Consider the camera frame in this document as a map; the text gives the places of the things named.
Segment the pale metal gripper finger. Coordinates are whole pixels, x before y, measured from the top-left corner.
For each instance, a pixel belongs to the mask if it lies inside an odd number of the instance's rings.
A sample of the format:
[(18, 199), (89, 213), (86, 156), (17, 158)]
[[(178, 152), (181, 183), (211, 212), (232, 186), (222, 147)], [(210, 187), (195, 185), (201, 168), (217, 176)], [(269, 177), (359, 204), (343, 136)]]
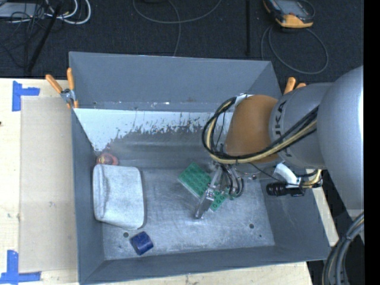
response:
[(199, 204), (199, 217), (201, 219), (204, 217), (204, 214), (210, 209), (213, 202), (214, 192), (207, 190)]
[(210, 191), (207, 189), (203, 193), (203, 195), (199, 201), (199, 204), (198, 204), (197, 209), (195, 211), (195, 218), (196, 219), (203, 218), (204, 213), (209, 209), (209, 207), (210, 207)]

